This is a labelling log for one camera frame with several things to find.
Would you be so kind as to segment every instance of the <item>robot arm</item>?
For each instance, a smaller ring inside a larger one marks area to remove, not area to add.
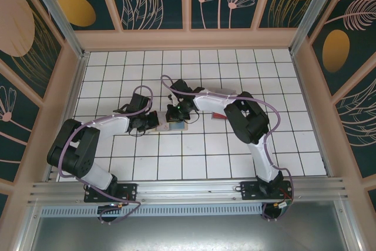
[[[206,93],[203,88],[190,89],[183,80],[176,81],[172,89],[188,93]],[[269,118],[257,102],[241,99],[226,99],[214,95],[179,95],[175,94],[178,103],[167,106],[166,119],[168,122],[178,122],[189,119],[191,111],[208,111],[226,115],[235,135],[250,149],[256,167],[257,180],[260,190],[271,195],[278,189],[283,180],[282,173],[268,161],[264,148],[264,138],[268,133]],[[253,98],[248,92],[239,97]]]

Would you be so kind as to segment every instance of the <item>metal plate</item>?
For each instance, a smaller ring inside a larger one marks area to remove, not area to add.
[[[281,188],[286,192],[289,197],[292,197],[291,183],[288,180],[284,180],[281,183]],[[266,199],[276,199],[283,200],[285,198],[282,191],[278,190],[274,192],[269,198],[266,198],[265,195],[260,191],[259,183],[255,182],[241,182],[240,183],[240,192],[241,198],[243,200],[266,200]]]
[[[135,201],[137,195],[137,184],[135,183],[119,183],[117,193],[114,195],[116,198],[124,200]],[[83,198],[85,203],[108,203],[114,202],[112,199],[101,195],[97,191],[88,186],[85,186],[85,197]]]

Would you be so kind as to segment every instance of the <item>leaf illustration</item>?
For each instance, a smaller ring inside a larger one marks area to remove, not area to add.
[[[376,19],[376,0],[355,0],[340,18],[343,18],[346,29],[365,31],[365,27]]]

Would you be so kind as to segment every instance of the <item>purple cable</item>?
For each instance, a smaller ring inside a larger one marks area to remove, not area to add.
[[[92,120],[90,122],[87,122],[87,123],[84,123],[82,125],[80,125],[77,129],[75,129],[75,131],[70,135],[70,137],[68,138],[68,140],[66,141],[64,147],[63,147],[63,150],[60,154],[60,158],[59,158],[59,165],[58,165],[58,169],[59,169],[59,174],[62,178],[74,178],[74,176],[71,176],[71,175],[64,175],[63,174],[63,171],[62,171],[62,164],[63,164],[63,159],[64,159],[64,155],[66,153],[66,150],[68,149],[68,146],[71,144],[71,141],[73,140],[73,138],[77,135],[77,133],[83,129],[84,127],[86,126],[90,126],[90,125],[94,125],[95,123],[98,123],[98,122],[102,122],[102,121],[106,121],[108,119],[112,119],[112,118],[122,118],[122,117],[127,117],[127,116],[134,116],[134,115],[137,115],[137,114],[140,114],[142,112],[144,112],[145,110],[147,110],[148,108],[151,107],[152,105],[152,101],[153,101],[153,91],[146,85],[140,85],[138,86],[137,88],[135,88],[135,90],[133,91],[133,93],[136,92],[136,90],[140,89],[140,88],[146,88],[150,91],[150,100],[149,100],[149,103],[146,105],[145,108],[143,108],[142,110],[140,111],[137,111],[135,113],[127,113],[127,114],[117,114],[117,115],[109,115],[109,116],[105,116],[105,117],[101,117],[99,119],[95,119],[95,120]],[[119,217],[117,219],[115,219],[114,221],[112,221],[112,223],[116,223],[116,222],[120,222],[121,220],[124,220],[126,219],[130,214],[132,214],[134,211],[136,211],[138,208],[140,208],[140,205],[141,203],[138,202],[138,201],[130,201],[130,200],[124,200],[124,199],[121,199],[121,198],[116,198],[116,197],[113,197],[111,195],[108,195],[107,193],[103,192],[102,190],[100,190],[99,188],[97,188],[96,186],[93,186],[91,185],[90,183],[88,182],[85,182],[84,180],[82,179],[79,179],[79,178],[76,178],[78,181],[82,182],[84,185],[87,185],[89,186],[90,188],[94,189],[95,191],[97,191],[98,193],[102,194],[103,196],[109,198],[109,199],[112,199],[112,200],[115,200],[119,203],[124,203],[124,204],[137,204],[137,206],[132,209],[129,213],[127,213],[126,215],[122,216],[122,217]],[[100,221],[103,223],[103,220],[102,220],[102,215],[110,210],[114,210],[114,209],[118,209],[118,208],[109,208],[109,209],[106,209],[104,211],[102,211],[102,213],[99,215],[99,219]]]
[[[192,96],[207,96],[208,94],[210,94],[211,96],[216,96],[216,97],[220,97],[220,98],[227,98],[227,99],[235,99],[235,100],[248,100],[248,101],[253,101],[253,102],[257,102],[257,103],[260,103],[260,104],[263,104],[265,105],[266,107],[269,107],[276,115],[277,115],[277,124],[275,125],[274,128],[272,128],[266,135],[265,135],[265,138],[264,138],[264,150],[265,150],[265,153],[266,153],[266,156],[268,158],[268,161],[269,161],[269,164],[277,169],[277,170],[285,170],[287,173],[288,173],[288,177],[290,178],[290,183],[291,183],[291,199],[294,199],[294,183],[293,183],[293,178],[292,178],[292,175],[289,171],[289,169],[287,168],[280,168],[278,166],[276,166],[273,161],[271,160],[271,157],[269,155],[269,152],[268,152],[268,149],[267,149],[267,144],[266,144],[266,140],[267,138],[279,127],[280,123],[281,123],[281,115],[279,114],[279,112],[277,111],[276,108],[274,108],[273,106],[271,106],[269,103],[265,102],[265,101],[262,101],[262,100],[259,100],[259,99],[255,99],[255,98],[249,98],[249,97],[241,97],[241,96],[236,96],[236,95],[225,95],[225,94],[220,94],[220,93],[213,93],[213,92],[210,92],[210,91],[207,91],[206,93],[188,93],[188,92],[182,92],[182,91],[177,91],[175,89],[172,89],[171,87],[169,87],[163,80],[163,78],[166,78],[168,80],[170,80],[172,82],[172,79],[167,76],[167,75],[162,75],[160,77],[160,80],[162,82],[162,84],[167,87],[167,89],[169,89],[171,92],[174,92],[174,93],[178,93],[178,94],[181,94],[181,95],[192,95]]]

